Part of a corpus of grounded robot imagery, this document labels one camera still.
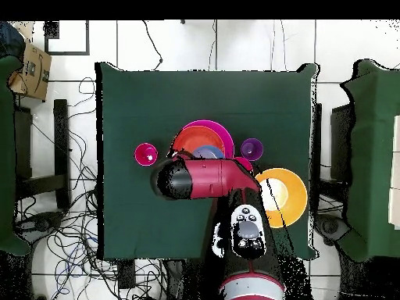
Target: magenta cup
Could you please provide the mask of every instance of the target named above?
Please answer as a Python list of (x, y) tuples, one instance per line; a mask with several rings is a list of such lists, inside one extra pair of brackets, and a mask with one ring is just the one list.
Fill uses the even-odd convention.
[(211, 130), (214, 130), (218, 134), (223, 142), (223, 147), (225, 148), (225, 158), (232, 159), (234, 157), (234, 140), (230, 136), (227, 129), (225, 129), (221, 124), (211, 121), (211, 120), (197, 120), (190, 122), (186, 127), (193, 126), (204, 126)]
[(151, 166), (157, 160), (157, 149), (149, 143), (143, 143), (134, 150), (134, 158), (141, 166)]
[(256, 138), (248, 138), (241, 145), (241, 154), (248, 161), (256, 161), (263, 155), (263, 143)]
[(242, 158), (242, 157), (238, 156), (234, 159), (237, 160), (246, 170), (253, 171), (252, 164), (246, 158)]

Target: green table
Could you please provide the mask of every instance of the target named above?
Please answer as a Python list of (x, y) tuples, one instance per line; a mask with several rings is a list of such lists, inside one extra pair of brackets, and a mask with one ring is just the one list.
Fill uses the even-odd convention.
[[(298, 72), (124, 72), (96, 64), (102, 89), (104, 258), (198, 258), (211, 199), (166, 201), (149, 183), (151, 167), (133, 157), (142, 142), (166, 156), (176, 133), (193, 120), (214, 120), (232, 135), (236, 155), (244, 139), (262, 141), (261, 169), (284, 167), (309, 183), (309, 135), (314, 64)], [(313, 259), (309, 209), (288, 228), (295, 254)], [(273, 230), (279, 253), (288, 251), (284, 229)]]
[(358, 61), (341, 86), (355, 109), (351, 133), (352, 185), (346, 218), (352, 230), (338, 244), (356, 262), (400, 257), (400, 230), (388, 222), (395, 116), (400, 115), (400, 70)]

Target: black cable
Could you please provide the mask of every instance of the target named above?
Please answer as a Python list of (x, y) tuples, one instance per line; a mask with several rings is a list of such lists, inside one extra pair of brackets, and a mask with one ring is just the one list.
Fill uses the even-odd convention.
[(279, 206), (278, 206), (277, 200), (275, 199), (275, 196), (273, 195), (272, 187), (271, 187), (271, 184), (270, 184), (270, 182), (268, 181), (268, 179), (266, 179), (266, 184), (268, 185), (268, 188), (269, 188), (269, 190), (270, 190), (271, 197), (273, 198), (273, 200), (274, 200), (274, 202), (275, 202), (275, 206), (277, 207), (277, 210), (278, 210), (278, 212), (280, 213), (280, 218), (282, 219), (282, 224), (284, 225), (284, 229), (285, 229), (285, 232), (286, 232), (286, 235), (287, 235), (287, 239), (289, 240), (289, 244), (290, 244), (290, 246), (291, 246), (292, 255), (295, 256), (295, 248), (294, 248), (294, 246), (293, 246), (293, 242), (291, 241), (291, 236), (290, 236), (290, 234), (289, 234), (289, 231), (288, 231), (288, 229), (286, 228), (286, 223), (285, 223), (285, 221), (284, 221), (284, 216), (282, 215), (282, 212), (280, 211), (280, 208), (279, 208)]
[[(216, 36), (216, 29), (215, 29), (215, 25), (216, 25), (216, 20), (214, 20), (214, 23), (212, 24), (212, 29), (214, 30), (214, 34)], [(214, 44), (216, 43), (216, 37), (214, 39), (214, 42), (211, 45), (211, 50), (209, 52), (209, 67), (211, 66), (211, 54), (213, 53), (213, 48), (214, 48)]]
[(328, 212), (342, 212), (341, 208), (331, 208), (331, 209), (318, 209), (318, 213), (328, 213)]
[(343, 206), (343, 204), (341, 204), (341, 205), (334, 205), (332, 202), (336, 202), (335, 200), (329, 202), (328, 200), (326, 200), (326, 199), (324, 199), (324, 198), (321, 198), (321, 197), (320, 197), (320, 200), (322, 200), (323, 202), (327, 202), (329, 205), (332, 206), (332, 208), (335, 208), (335, 209), (337, 209), (337, 208)]
[(216, 20), (216, 70), (218, 70), (218, 20)]
[(275, 49), (275, 37), (276, 37), (275, 20), (273, 20), (273, 45), (272, 45), (272, 52), (271, 52), (271, 71), (273, 71), (273, 51)]
[(82, 291), (79, 293), (79, 295), (77, 296), (77, 300), (79, 300), (80, 295), (82, 295), (82, 293), (86, 290), (86, 288), (89, 286), (89, 284), (91, 283), (91, 278), (88, 281), (88, 283), (84, 286), (84, 288), (82, 289)]
[(159, 55), (159, 64), (153, 69), (153, 70), (157, 70), (157, 68), (159, 67), (159, 65), (160, 65), (161, 63), (163, 63), (163, 57), (161, 56), (161, 54), (159, 54), (159, 51), (157, 51), (157, 48), (156, 48), (155, 45), (154, 45), (154, 41), (152, 40), (152, 37), (150, 37), (150, 33), (148, 32), (148, 26), (147, 26), (146, 21), (145, 21), (145, 20), (142, 20), (142, 22), (143, 22), (143, 23), (145, 24), (145, 26), (146, 26), (146, 32), (147, 32), (147, 35), (148, 35), (148, 39), (150, 39), (150, 41), (152, 42), (152, 45), (153, 45), (155, 51), (156, 51), (157, 54)]
[[(280, 26), (282, 27), (282, 34), (283, 34), (283, 37), (284, 37), (284, 23), (282, 22), (282, 20), (280, 20)], [(286, 43), (285, 43), (285, 40), (284, 40), (284, 69), (286, 70), (286, 71), (288, 71), (288, 68), (286, 67)]]
[(96, 109), (93, 109), (93, 110), (91, 110), (90, 112), (78, 112), (78, 113), (76, 113), (76, 114), (73, 114), (73, 115), (67, 117), (66, 120), (69, 120), (69, 119), (71, 119), (72, 117), (78, 116), (78, 115), (91, 114), (91, 113), (93, 113), (93, 112), (95, 112), (95, 111), (96, 111)]
[[(78, 102), (76, 105), (87, 101), (87, 100), (83, 100), (81, 102)], [(73, 116), (77, 116), (80, 114), (87, 114), (87, 113), (92, 113), (93, 111), (90, 112), (82, 112), (82, 113), (78, 113), (78, 114), (74, 114), (70, 117), (67, 118), (70, 119)], [(60, 148), (59, 146), (57, 146), (57, 144), (55, 144), (55, 142), (50, 139), (43, 131), (41, 131), (40, 128), (38, 128), (35, 124), (34, 126), (48, 139), (50, 140), (51, 143), (53, 143), (54, 146), (56, 146), (58, 149), (60, 149), (63, 153), (66, 154), (66, 151), (64, 151), (62, 148)], [(86, 165), (84, 165), (83, 163), (83, 157), (87, 151), (87, 145), (85, 140), (79, 136), (78, 134), (75, 134), (74, 132), (70, 131), (69, 132), (78, 137), (79, 139), (82, 140), (82, 142), (84, 143), (84, 150), (82, 151), (82, 147), (80, 146), (79, 142), (77, 141), (77, 139), (75, 139), (71, 134), (69, 134), (69, 136), (71, 137), (71, 139), (73, 139), (77, 145), (78, 148), (80, 149), (80, 162), (79, 165), (77, 165), (77, 163), (72, 160), (70, 158), (70, 160), (73, 162), (73, 164), (78, 168), (78, 170), (80, 171), (80, 174), (77, 178), (78, 180), (93, 180), (96, 181), (96, 175), (92, 172), (92, 170), (87, 167)], [(74, 217), (69, 217), (69, 218), (63, 218), (63, 222), (65, 223), (68, 220), (73, 220), (73, 222), (68, 225), (68, 226), (64, 226), (61, 227), (59, 229), (55, 229), (55, 233), (51, 234), (50, 236), (47, 237), (47, 246), (49, 251), (54, 254), (55, 256), (57, 256), (58, 258), (60, 258), (59, 262), (56, 265), (55, 268), (55, 281), (58, 285), (58, 291), (52, 296), (51, 300), (56, 300), (57, 297), (60, 294), (67, 294), (69, 293), (69, 290), (66, 289), (66, 283), (69, 281), (70, 277), (75, 277), (74, 276), (74, 270), (76, 268), (80, 269), (80, 273), (82, 273), (83, 275), (86, 275), (87, 277), (91, 277), (91, 275), (93, 274), (93, 272), (96, 272), (100, 275), (100, 277), (105, 281), (107, 288), (109, 289), (109, 291), (112, 293), (112, 295), (114, 295), (116, 298), (118, 298), (118, 300), (120, 300), (119, 295), (117, 295), (115, 293), (115, 286), (114, 286), (114, 291), (109, 287), (107, 280), (111, 280), (116, 282), (117, 278), (116, 278), (116, 273), (114, 272), (113, 275), (107, 275), (106, 273), (109, 272), (111, 270), (111, 268), (113, 268), (113, 266), (110, 266), (108, 269), (104, 269), (102, 261), (101, 267), (98, 267), (98, 260), (97, 260), (97, 256), (96, 256), (96, 251), (91, 247), (89, 241), (92, 240), (93, 238), (95, 238), (95, 241), (97, 242), (97, 235), (94, 234), (93, 232), (89, 231), (88, 229), (88, 225), (92, 220), (96, 219), (96, 215), (97, 215), (97, 203), (94, 200), (94, 195), (95, 195), (95, 190), (90, 190), (88, 191), (86, 189), (86, 186), (84, 184), (84, 193), (78, 195), (72, 202), (71, 202), (71, 206), (70, 208), (72, 208), (80, 199), (82, 199), (83, 197), (85, 197), (85, 211), (83, 212), (72, 212), (72, 213), (78, 213), (77, 216)], [(17, 215), (18, 213), (21, 213), (21, 217), (22, 218), (27, 218), (27, 214), (31, 214), (28, 213), (27, 210), (29, 208), (31, 208), (35, 202), (36, 202), (36, 198), (32, 197), (34, 199), (34, 203), (29, 205), (24, 211), (22, 210), (21, 207), (21, 212), (18, 212), (18, 206), (16, 203), (16, 211), (15, 214)], [(81, 225), (79, 224), (75, 224), (78, 220), (81, 220)], [(72, 242), (71, 244), (65, 245), (63, 244), (63, 240), (62, 237), (66, 237), (66, 238), (72, 238), (72, 239), (76, 239), (74, 242)], [(62, 257), (59, 254), (55, 253), (52, 248), (50, 247), (50, 240), (53, 239), (54, 244), (58, 247), (60, 247), (62, 249), (62, 253), (66, 255), (66, 257)], [(71, 246), (75, 246), (75, 249), (73, 250), (72, 253), (68, 253), (66, 248), (71, 247)], [(65, 263), (67, 268), (66, 270), (68, 271), (66, 274), (64, 273), (57, 273), (57, 269), (59, 268), (59, 266), (61, 265), (61, 263)], [(87, 270), (86, 265), (89, 264), (89, 266), (91, 267), (90, 270)]]
[(79, 93), (81, 93), (82, 95), (86, 95), (86, 94), (87, 94), (87, 93), (83, 93), (83, 92), (80, 91), (80, 86), (82, 85), (82, 83), (83, 83), (84, 80), (86, 80), (86, 79), (91, 80), (91, 83), (93, 84), (93, 92), (91, 93), (91, 96), (90, 96), (89, 98), (85, 99), (85, 100), (79, 101), (79, 102), (76, 103), (75, 105), (68, 105), (68, 107), (76, 107), (77, 105), (81, 104), (82, 102), (86, 102), (86, 101), (92, 99), (93, 96), (95, 95), (95, 93), (96, 93), (95, 82), (94, 82), (90, 77), (85, 77), (83, 80), (80, 81), (80, 83), (79, 83), (79, 88), (78, 88), (78, 89), (79, 89), (79, 90), (78, 90)]

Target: cable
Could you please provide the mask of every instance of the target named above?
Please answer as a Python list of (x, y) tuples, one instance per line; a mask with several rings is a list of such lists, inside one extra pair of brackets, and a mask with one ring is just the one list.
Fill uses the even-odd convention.
[(85, 94), (86, 94), (86, 93), (83, 93), (83, 92), (80, 91), (80, 86), (82, 85), (82, 83), (83, 83), (84, 80), (86, 80), (86, 79), (91, 80), (91, 83), (93, 84), (93, 92), (91, 93), (91, 96), (90, 96), (89, 98), (85, 99), (85, 100), (79, 101), (79, 102), (76, 103), (75, 105), (68, 105), (68, 107), (76, 107), (76, 106), (79, 105), (80, 103), (86, 102), (86, 101), (92, 99), (93, 96), (95, 95), (95, 93), (96, 93), (95, 82), (94, 82), (90, 77), (85, 77), (83, 80), (80, 81), (80, 83), (79, 83), (79, 90), (78, 90), (79, 93), (81, 93), (82, 95), (85, 95)]
[[(216, 25), (216, 20), (214, 20), (214, 23), (212, 24), (212, 29), (214, 30), (214, 34), (216, 36), (216, 29), (215, 29), (215, 25)], [(214, 44), (216, 43), (216, 37), (214, 39), (214, 42), (211, 45), (211, 50), (209, 52), (209, 67), (211, 66), (211, 54), (213, 53), (213, 48), (214, 48)]]
[(334, 208), (343, 206), (343, 204), (341, 204), (341, 205), (334, 205), (334, 204), (332, 204), (332, 202), (337, 202), (337, 201), (335, 201), (335, 200), (328, 201), (328, 200), (326, 200), (326, 199), (324, 199), (324, 198), (321, 198), (321, 197), (320, 197), (320, 200), (322, 200), (323, 202), (327, 202), (329, 205), (331, 205), (331, 206), (334, 207)]
[(152, 45), (153, 45), (155, 51), (156, 51), (157, 54), (159, 55), (159, 64), (153, 69), (153, 70), (157, 70), (157, 68), (159, 67), (159, 65), (160, 65), (161, 63), (163, 63), (163, 58), (162, 58), (161, 54), (159, 54), (159, 51), (157, 51), (157, 48), (156, 48), (155, 45), (154, 45), (154, 41), (152, 40), (152, 37), (150, 37), (150, 33), (148, 32), (148, 26), (147, 26), (146, 21), (145, 21), (145, 20), (142, 20), (142, 22), (143, 22), (143, 23), (145, 24), (145, 26), (146, 26), (146, 32), (147, 32), (147, 35), (148, 35), (148, 39), (150, 39), (150, 41), (152, 42)]
[[(92, 82), (92, 84), (93, 84), (93, 92), (91, 93), (91, 97), (89, 97), (89, 98), (87, 98), (87, 99), (85, 99), (85, 100), (82, 100), (82, 101), (78, 102), (76, 105), (79, 105), (79, 104), (82, 103), (82, 102), (85, 102), (85, 101), (87, 101), (87, 100), (90, 100), (90, 99), (93, 97), (93, 95), (95, 94), (95, 83), (94, 83), (94, 81), (93, 81), (90, 77), (85, 77), (83, 80), (80, 81), (80, 84), (79, 84), (79, 92), (82, 93), (82, 92), (80, 91), (80, 86), (82, 85), (82, 83), (83, 83), (86, 79), (90, 79), (90, 80), (91, 80), (91, 82)], [(70, 119), (71, 117), (73, 117), (73, 116), (81, 115), (81, 114), (84, 114), (84, 113), (92, 113), (92, 112), (94, 112), (94, 110), (92, 110), (92, 111), (90, 111), (90, 112), (83, 112), (83, 113), (74, 114), (74, 115), (72, 115), (72, 116), (67, 117), (67, 118), (66, 118), (66, 121), (67, 121), (68, 119)], [(87, 177), (87, 176), (85, 176), (85, 178), (86, 178), (86, 179), (90, 179), (90, 180), (96, 180), (96, 176), (93, 174), (93, 172), (90, 170), (90, 168), (87, 167), (86, 165), (84, 165), (84, 163), (83, 163), (83, 157), (84, 157), (84, 155), (85, 155), (85, 153), (86, 153), (87, 145), (86, 145), (85, 140), (84, 140), (79, 134), (75, 134), (74, 132), (72, 132), (71, 130), (68, 129), (68, 131), (70, 132), (70, 134), (73, 134), (73, 135), (77, 136), (77, 137), (78, 137), (79, 139), (81, 139), (82, 142), (84, 143), (84, 152), (82, 152), (82, 148), (80, 147), (80, 145), (79, 145), (79, 143), (77, 142), (77, 140), (69, 134), (69, 136), (71, 137), (71, 139), (73, 139), (73, 140), (77, 143), (78, 148), (80, 149), (80, 166), (78, 166), (78, 165), (71, 159), (71, 157), (66, 153), (66, 151), (64, 151), (63, 148), (60, 148), (52, 139), (50, 139), (50, 138), (48, 137), (48, 135), (46, 135), (35, 123), (33, 123), (33, 125), (34, 125), (48, 140), (50, 140), (50, 142), (53, 143), (54, 146), (56, 146), (58, 149), (60, 149), (64, 154), (66, 154), (66, 155), (69, 157), (69, 159), (74, 163), (74, 165), (75, 165), (75, 166), (78, 168), (78, 170), (80, 171), (80, 176), (84, 176), (84, 171), (86, 170), (86, 171), (92, 176), (92, 178), (89, 178), (89, 177)], [(78, 177), (77, 182), (75, 183), (75, 186), (73, 187), (72, 190), (74, 190), (74, 189), (77, 187), (77, 183), (78, 183), (78, 180), (80, 179), (80, 176)]]
[[(77, 116), (80, 114), (85, 114), (85, 113), (92, 113), (94, 111), (90, 112), (82, 112), (78, 114), (74, 114), (72, 116)], [(62, 152), (66, 154), (66, 151), (64, 151), (62, 148), (57, 146), (55, 142), (50, 139), (39, 127), (37, 127), (35, 124), (34, 126), (48, 139), (50, 140), (51, 143), (53, 143), (57, 148), (61, 149)], [(73, 162), (76, 168), (80, 171), (76, 181), (82, 180), (83, 183), (86, 180), (91, 180), (91, 181), (96, 181), (97, 178), (93, 171), (83, 163), (83, 157), (87, 151), (87, 144), (85, 140), (79, 136), (78, 134), (75, 134), (74, 132), (70, 131), (69, 136), (74, 142), (77, 144), (78, 148), (80, 149), (80, 161), (79, 165), (70, 158), (70, 160)], [(80, 143), (77, 139), (81, 140), (84, 144), (84, 147), (82, 148), (80, 146)], [(85, 200), (85, 208), (84, 211), (82, 212), (68, 212), (72, 214), (76, 214), (71, 217), (65, 217), (62, 222), (63, 224), (66, 224), (67, 221), (71, 221), (68, 225), (64, 225), (59, 229), (55, 229), (54, 233), (50, 234), (47, 237), (47, 246), (49, 251), (55, 255), (56, 257), (59, 258), (59, 261), (56, 265), (55, 272), (54, 272), (54, 277), (55, 277), (55, 282), (56, 282), (56, 292), (53, 294), (51, 297), (51, 300), (57, 300), (57, 298), (60, 295), (68, 295), (69, 293), (72, 294), (73, 300), (80, 300), (80, 296), (83, 292), (85, 292), (85, 295), (87, 297), (87, 300), (90, 300), (88, 297), (87, 293), (87, 288), (88, 285), (90, 284), (92, 279), (96, 280), (104, 280), (105, 285), (108, 288), (109, 292), (116, 297), (118, 300), (130, 300), (129, 298), (121, 298), (120, 293), (116, 291), (116, 285), (117, 285), (117, 277), (118, 277), (118, 270), (116, 270), (116, 265), (113, 262), (103, 262), (101, 260), (97, 260), (96, 256), (96, 251), (97, 248), (93, 244), (97, 244), (97, 234), (94, 232), (90, 231), (88, 229), (89, 224), (97, 219), (97, 202), (95, 201), (95, 189), (94, 190), (87, 190), (86, 186), (84, 184), (84, 192), (82, 194), (79, 194), (72, 202), (71, 202), (71, 208), (75, 206), (82, 198)], [(30, 214), (27, 212), (27, 210), (31, 206), (28, 206), (27, 209), (23, 212), (21, 210), (21, 215), (24, 217), (27, 214)], [(72, 243), (70, 242), (68, 245), (64, 244), (63, 238), (69, 238), (69, 242), (72, 240)], [(56, 253), (54, 249), (52, 249), (52, 246), (50, 244), (53, 244), (59, 248), (61, 248), (60, 253)], [(162, 300), (163, 299), (163, 293), (166, 293), (166, 287), (165, 284), (168, 284), (167, 277), (165, 273), (163, 272), (163, 268), (161, 266), (161, 262), (159, 262), (160, 266), (157, 266), (155, 263), (151, 262), (147, 266), (154, 266), (156, 270), (159, 272), (159, 276), (154, 273), (154, 271), (150, 271), (147, 273), (146, 279), (144, 282), (139, 282), (137, 283), (137, 288), (141, 289), (143, 292), (141, 295), (133, 295), (132, 300), (144, 300), (149, 297), (149, 292), (152, 289), (152, 285), (150, 285), (151, 282), (156, 282), (160, 289), (161, 293), (159, 295), (158, 299), (154, 300)], [(62, 268), (61, 273), (59, 272), (60, 266), (63, 265), (64, 267)], [(139, 268), (137, 271), (143, 270), (146, 266), (143, 266), (142, 268)], [(71, 277), (86, 277), (85, 280), (85, 285), (84, 289), (80, 291), (78, 296), (75, 298), (75, 291), (73, 290), (73, 284), (71, 282)], [(114, 282), (114, 288), (112, 289), (108, 281)]]
[(71, 115), (70, 117), (67, 117), (66, 120), (69, 120), (69, 119), (71, 119), (72, 117), (77, 116), (77, 115), (91, 114), (91, 113), (93, 113), (93, 112), (95, 112), (95, 111), (96, 111), (96, 109), (93, 109), (93, 110), (91, 110), (90, 112), (78, 112), (77, 114), (73, 114), (73, 115)]
[(273, 20), (273, 45), (272, 45), (272, 52), (271, 52), (271, 71), (273, 71), (273, 50), (275, 49), (275, 36), (276, 36), (276, 31), (275, 31), (275, 20)]
[(28, 207), (25, 208), (25, 210), (23, 211), (23, 217), (24, 219), (27, 219), (27, 210), (32, 207), (34, 204), (36, 204), (36, 198), (34, 196), (30, 197), (34, 200), (34, 202), (32, 204), (30, 204)]
[[(284, 37), (284, 23), (282, 22), (282, 20), (280, 20), (280, 26), (282, 27), (282, 34)], [(286, 71), (288, 71), (288, 68), (286, 67), (286, 46), (285, 46), (285, 40), (284, 40), (284, 69)]]
[(268, 179), (266, 179), (266, 184), (268, 185), (268, 188), (269, 188), (269, 190), (270, 190), (271, 197), (272, 197), (273, 200), (275, 201), (275, 206), (277, 207), (277, 210), (278, 210), (279, 213), (280, 213), (280, 218), (282, 219), (282, 224), (284, 225), (284, 229), (285, 229), (285, 232), (286, 232), (286, 235), (287, 235), (287, 239), (289, 240), (289, 244), (290, 244), (290, 246), (291, 246), (291, 253), (292, 253), (293, 256), (295, 256), (295, 248), (294, 248), (294, 246), (293, 246), (293, 242), (291, 241), (291, 236), (290, 236), (290, 234), (289, 234), (289, 231), (288, 231), (288, 229), (287, 229), (287, 227), (286, 227), (286, 223), (285, 223), (285, 221), (284, 221), (284, 216), (282, 215), (282, 212), (280, 211), (280, 208), (279, 208), (279, 206), (278, 206), (277, 200), (275, 199), (275, 197), (274, 197), (274, 195), (273, 195), (272, 187), (271, 187), (271, 184), (270, 184), (270, 182), (268, 181)]

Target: floor tile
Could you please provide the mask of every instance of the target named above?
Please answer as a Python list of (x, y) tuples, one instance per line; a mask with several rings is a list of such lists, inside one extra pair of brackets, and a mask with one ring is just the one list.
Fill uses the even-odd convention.
[(340, 275), (338, 251), (334, 246), (326, 246), (323, 238), (314, 231), (313, 247), (318, 251), (319, 256), (310, 261), (310, 276), (315, 275)]
[[(349, 99), (339, 84), (317, 84), (316, 101), (322, 104), (321, 164), (330, 166), (330, 115), (333, 108), (347, 105)], [(320, 176), (330, 179), (330, 168), (321, 167)]]
[(310, 281), (314, 300), (338, 300), (340, 277), (311, 277)]
[[(215, 40), (213, 20), (146, 21), (148, 32), (162, 56), (158, 70), (207, 70)], [(122, 70), (153, 70), (159, 55), (140, 20), (118, 21), (118, 67)]]
[(273, 70), (296, 71), (313, 46), (314, 20), (218, 20), (219, 70), (271, 70), (272, 57)]
[[(86, 36), (83, 21), (71, 24), (60, 21), (59, 40), (49, 39), (50, 52), (79, 52)], [(116, 21), (89, 21), (90, 55), (53, 55), (49, 80), (82, 80), (84, 77), (95, 78), (95, 62), (109, 62), (116, 65)], [(43, 22), (34, 26), (33, 44), (45, 50), (45, 32)]]
[(391, 188), (400, 190), (400, 152), (394, 152), (391, 161)]
[[(58, 282), (63, 285), (65, 279), (59, 277)], [(102, 278), (70, 277), (65, 285), (61, 286), (57, 284), (54, 276), (33, 275), (32, 283), (34, 294), (45, 295), (48, 300), (54, 298), (59, 289), (62, 290), (55, 300), (118, 300), (109, 290), (110, 288), (114, 293), (118, 293), (116, 282), (107, 280), (108, 288)]]
[(148, 275), (149, 273), (160, 275), (164, 270), (161, 260), (157, 259), (135, 259), (135, 273), (137, 275)]
[(395, 129), (393, 135), (393, 152), (400, 152), (400, 115), (395, 116)]
[(396, 20), (317, 20), (316, 62), (320, 81), (343, 82), (353, 64), (373, 59), (393, 68), (400, 63), (400, 31)]
[(389, 194), (389, 223), (400, 227), (400, 190), (393, 188)]

